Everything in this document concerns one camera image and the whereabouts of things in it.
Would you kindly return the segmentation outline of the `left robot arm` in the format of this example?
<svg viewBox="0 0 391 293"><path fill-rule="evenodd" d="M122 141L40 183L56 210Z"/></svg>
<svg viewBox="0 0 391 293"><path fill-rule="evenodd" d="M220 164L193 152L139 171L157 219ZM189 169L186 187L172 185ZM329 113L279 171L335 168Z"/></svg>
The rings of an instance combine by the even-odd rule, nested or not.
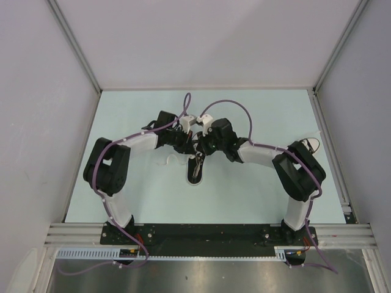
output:
<svg viewBox="0 0 391 293"><path fill-rule="evenodd" d="M83 171L83 179L101 197L110 224L116 225L113 235L120 243L128 244L135 236L135 229L129 225L133 215L123 195L120 195L126 183L130 160L164 145L170 145L177 153L194 159L196 151L191 126L195 123L196 117L193 115L177 117L161 111L156 120L136 134L116 142L103 137L95 142Z"/></svg>

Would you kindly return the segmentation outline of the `white shoelace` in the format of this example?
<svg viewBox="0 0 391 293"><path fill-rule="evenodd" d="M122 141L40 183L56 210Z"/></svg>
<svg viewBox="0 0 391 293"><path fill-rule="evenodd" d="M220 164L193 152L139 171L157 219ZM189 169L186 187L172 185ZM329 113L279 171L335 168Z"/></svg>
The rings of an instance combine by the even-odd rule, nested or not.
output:
<svg viewBox="0 0 391 293"><path fill-rule="evenodd" d="M180 166L185 166L186 169L192 169L192 168L197 168L197 166L203 165L205 163L205 160L198 160L196 155L194 154L169 154L165 160L163 161L158 161L155 164L159 167L165 167L168 166L169 164L178 164Z"/></svg>

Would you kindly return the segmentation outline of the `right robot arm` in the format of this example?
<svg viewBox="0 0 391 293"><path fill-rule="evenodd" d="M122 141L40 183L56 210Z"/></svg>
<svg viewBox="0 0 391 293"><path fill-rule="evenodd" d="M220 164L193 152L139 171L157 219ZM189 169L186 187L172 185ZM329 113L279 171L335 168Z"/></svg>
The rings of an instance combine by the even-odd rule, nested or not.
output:
<svg viewBox="0 0 391 293"><path fill-rule="evenodd" d="M295 141L286 148L253 143L238 137L226 118L215 120L210 115L195 119L202 127L197 135L197 149L206 156L223 152L231 162L252 163L273 168L288 194L287 212L281 221L282 239L296 245L309 232L309 216L314 199L322 194L321 183L326 172L315 159L317 139Z"/></svg>

